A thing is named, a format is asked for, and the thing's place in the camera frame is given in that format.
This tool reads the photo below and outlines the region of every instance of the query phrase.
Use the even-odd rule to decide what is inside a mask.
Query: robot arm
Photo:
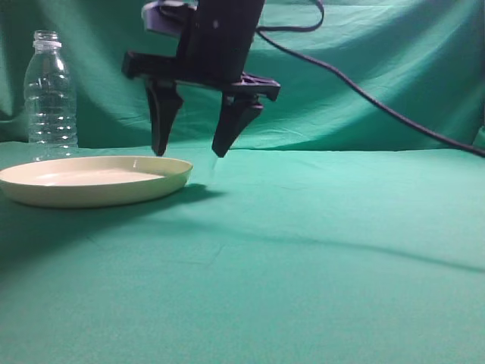
[[[264,0],[199,0],[198,6],[159,0],[145,5],[148,31],[179,38],[174,57],[127,52],[123,72],[145,81],[152,122],[152,148],[163,155],[183,100],[177,84],[222,93],[212,149],[224,157],[244,128],[262,110],[259,97],[275,101],[280,85],[244,72]]]

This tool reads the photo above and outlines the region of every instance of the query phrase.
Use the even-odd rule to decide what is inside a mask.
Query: cream plate
[[[56,159],[0,171],[4,194],[41,207],[87,208],[156,199],[182,188],[192,164],[171,158],[106,156]]]

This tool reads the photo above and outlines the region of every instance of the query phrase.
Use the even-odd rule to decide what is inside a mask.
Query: plastic water bottle
[[[23,83],[29,118],[29,143],[35,143],[35,161],[66,158],[77,149],[76,90],[56,32],[37,30],[35,54]]]

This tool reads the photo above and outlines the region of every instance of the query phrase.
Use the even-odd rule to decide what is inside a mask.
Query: black cable
[[[292,49],[288,49],[281,44],[278,44],[277,42],[273,41],[269,36],[267,36],[264,32],[269,32],[269,31],[290,31],[290,32],[308,32],[308,31],[313,31],[316,30],[318,27],[321,26],[324,20],[324,6],[323,2],[321,0],[310,0],[314,4],[318,6],[318,9],[320,10],[321,13],[321,20],[315,24],[312,27],[257,27],[256,28],[256,33],[264,39],[266,42],[271,44],[273,47],[276,49],[279,49],[282,52],[285,52],[289,55],[292,55],[294,57],[297,57],[299,59],[302,59],[303,61],[310,62],[312,64],[317,65],[318,67],[325,68],[329,70],[330,72],[334,73],[335,75],[338,76],[343,82],[345,82],[347,85],[349,85],[354,91],[356,91],[360,96],[362,96],[364,99],[368,100],[371,104],[377,106],[380,110],[385,111],[387,114],[391,115],[394,117],[397,121],[403,123],[407,127],[410,127],[424,135],[427,135],[428,137],[431,137],[435,140],[440,141],[441,143],[445,143],[448,146],[451,146],[455,149],[460,149],[465,152],[469,152],[475,155],[478,155],[480,157],[485,158],[485,150],[476,148],[474,146],[470,146],[468,144],[460,143],[456,140],[450,139],[447,136],[443,136],[442,134],[436,133],[432,131],[431,129],[428,129],[413,120],[407,118],[406,116],[401,115],[397,111],[392,110],[388,106],[385,106],[382,102],[376,100],[374,97],[366,93],[359,85],[357,85],[355,82],[353,82],[348,76],[346,76],[341,70],[339,70],[337,67],[332,66],[331,64],[328,64],[326,62],[320,61],[316,58],[310,57],[308,55],[303,55],[302,53],[298,53],[297,51],[293,51]]]

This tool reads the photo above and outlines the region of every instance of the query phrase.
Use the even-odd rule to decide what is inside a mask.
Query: green tablecloth
[[[484,160],[168,155],[194,175],[154,202],[0,195],[1,364],[485,362]],[[0,144],[0,168],[29,157]]]

